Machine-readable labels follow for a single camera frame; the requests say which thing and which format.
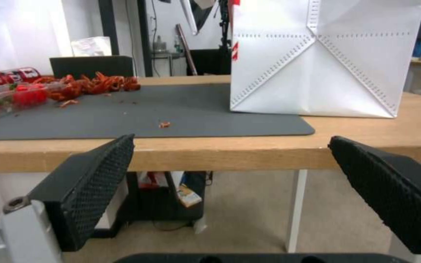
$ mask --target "gray desk mat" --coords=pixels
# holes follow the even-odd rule
[[[230,86],[144,87],[111,96],[85,95],[79,104],[46,105],[0,118],[0,140],[149,137],[309,135],[314,129],[297,115],[229,110]],[[168,128],[159,128],[170,122]]]

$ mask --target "red can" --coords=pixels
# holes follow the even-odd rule
[[[40,73],[33,67],[23,67],[17,69],[0,71],[0,85],[19,82],[33,82],[40,78]]]

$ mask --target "perforated stitching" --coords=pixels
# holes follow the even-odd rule
[[[302,41],[297,44],[294,48],[289,50],[285,55],[282,56],[279,60],[277,60],[274,65],[269,67],[261,76],[256,78],[253,82],[251,82],[243,91],[241,91],[238,95],[234,96],[230,100],[231,107],[236,106],[240,103],[244,98],[250,95],[254,90],[260,87],[264,82],[272,77],[275,73],[277,73],[280,69],[282,69],[285,65],[287,65],[292,59],[294,59],[299,53],[305,50],[305,46],[312,41],[313,37],[310,35],[299,35],[303,37]]]
[[[308,14],[308,24],[307,26],[311,30],[315,30],[318,25],[318,17],[319,17],[319,6],[321,4],[321,0],[312,0],[310,2],[310,9]],[[282,67],[284,67],[287,63],[289,63],[292,59],[296,57],[301,51],[303,51],[303,47],[305,45],[308,45],[311,40],[314,38],[317,38],[329,51],[332,52],[333,55],[335,55],[341,63],[343,63],[351,73],[359,80],[363,85],[370,90],[373,95],[380,100],[383,105],[388,108],[391,112],[397,111],[397,106],[394,103],[390,103],[386,95],[380,90],[380,88],[377,87],[373,83],[372,80],[370,80],[365,73],[360,70],[352,61],[350,61],[346,55],[344,55],[335,45],[332,43],[329,38],[336,37],[336,38],[371,38],[371,37],[403,37],[405,35],[410,35],[410,32],[376,32],[376,33],[350,33],[350,34],[339,34],[336,36],[333,35],[293,35],[293,34],[263,34],[260,33],[237,33],[234,34],[234,37],[250,37],[250,38],[269,38],[269,39],[279,39],[279,38],[301,38],[301,42],[296,45],[294,48],[289,50],[283,57],[276,61],[276,63],[271,66],[268,70],[266,70],[260,77],[258,77],[255,81],[253,81],[251,84],[247,86],[242,92],[240,92],[239,95],[233,97],[231,99],[231,106],[234,107],[236,104],[240,103],[244,98],[246,98],[248,95],[250,95],[256,88],[262,85],[265,81],[270,79],[274,73],[278,72]]]
[[[346,59],[346,56],[329,40],[328,37],[320,37],[319,41],[335,55],[341,63],[369,90],[373,95],[383,103],[383,105],[392,113],[396,112],[396,104],[390,103],[380,88],[353,62]]]

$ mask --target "textured rubber grip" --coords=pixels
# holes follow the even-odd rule
[[[329,144],[352,187],[412,253],[421,254],[421,165],[339,136]]]

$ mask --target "black pole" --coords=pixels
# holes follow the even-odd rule
[[[137,0],[139,11],[139,28],[141,30],[142,56],[144,57],[144,71],[146,77],[152,77],[152,55],[149,41],[149,27],[147,23],[147,8],[145,0]]]
[[[111,54],[119,55],[117,27],[115,25],[115,13],[112,0],[98,0],[100,19],[102,20],[103,35],[110,37]]]

